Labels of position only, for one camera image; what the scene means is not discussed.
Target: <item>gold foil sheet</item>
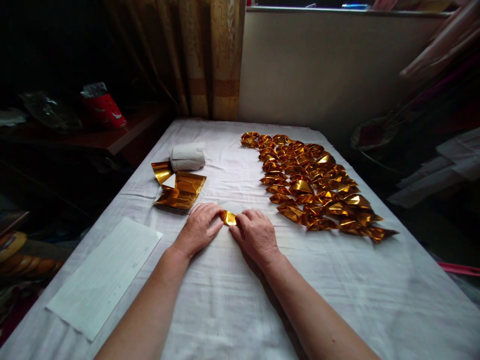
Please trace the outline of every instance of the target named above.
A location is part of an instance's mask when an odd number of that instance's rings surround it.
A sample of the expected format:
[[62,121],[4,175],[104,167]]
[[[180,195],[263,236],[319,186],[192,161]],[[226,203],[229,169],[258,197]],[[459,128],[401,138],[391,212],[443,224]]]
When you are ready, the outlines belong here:
[[155,173],[156,180],[160,185],[164,183],[174,173],[170,161],[152,162],[151,168]]
[[237,225],[237,219],[235,217],[235,214],[231,213],[230,211],[223,210],[221,214],[221,220],[225,225]]
[[279,193],[270,196],[270,201],[278,205],[297,206],[297,203],[291,197]]
[[258,158],[266,173],[260,181],[273,194],[270,201],[281,205],[278,211],[293,222],[309,231],[339,229],[370,237],[376,243],[397,233],[373,225],[383,219],[358,194],[357,182],[323,146],[304,144],[284,134],[272,138],[254,131],[242,136],[242,144],[259,149]]
[[175,177],[175,188],[162,185],[163,192],[155,204],[188,210],[197,201],[206,179],[202,175],[178,171]]

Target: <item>wall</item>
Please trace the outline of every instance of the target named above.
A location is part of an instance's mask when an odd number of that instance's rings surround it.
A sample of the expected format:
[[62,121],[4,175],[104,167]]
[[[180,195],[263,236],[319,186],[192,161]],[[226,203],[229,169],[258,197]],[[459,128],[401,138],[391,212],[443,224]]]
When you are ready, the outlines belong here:
[[344,148],[356,125],[385,114],[413,89],[398,73],[443,20],[247,11],[238,120],[308,126]]

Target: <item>hand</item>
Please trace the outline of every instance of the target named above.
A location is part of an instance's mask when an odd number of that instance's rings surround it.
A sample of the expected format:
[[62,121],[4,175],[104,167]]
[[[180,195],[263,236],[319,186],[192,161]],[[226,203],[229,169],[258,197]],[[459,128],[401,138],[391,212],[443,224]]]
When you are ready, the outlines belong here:
[[195,205],[172,247],[191,259],[198,251],[210,244],[222,228],[224,224],[222,221],[217,221],[210,226],[210,222],[222,211],[223,209],[213,202]]
[[246,253],[262,268],[280,254],[275,228],[260,210],[249,209],[236,216],[240,226],[230,226],[233,237]]

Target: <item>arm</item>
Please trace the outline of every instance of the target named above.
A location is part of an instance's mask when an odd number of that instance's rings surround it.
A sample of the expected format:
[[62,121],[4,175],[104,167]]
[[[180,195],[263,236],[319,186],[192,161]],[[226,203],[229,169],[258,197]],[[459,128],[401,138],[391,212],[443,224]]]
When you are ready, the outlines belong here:
[[206,247],[223,223],[210,222],[222,209],[195,206],[175,242],[158,264],[95,359],[159,359],[169,332],[175,302],[190,259]]
[[236,221],[240,227],[230,231],[260,267],[310,359],[378,359],[280,252],[268,217],[245,210]]

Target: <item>forearm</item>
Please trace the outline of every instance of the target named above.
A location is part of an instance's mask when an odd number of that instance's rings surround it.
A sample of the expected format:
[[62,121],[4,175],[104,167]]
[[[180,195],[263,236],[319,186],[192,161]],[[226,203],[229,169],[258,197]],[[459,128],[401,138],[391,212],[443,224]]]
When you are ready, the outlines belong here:
[[378,358],[284,255],[262,271],[310,359]]
[[159,359],[189,258],[173,247],[158,264],[96,359]]

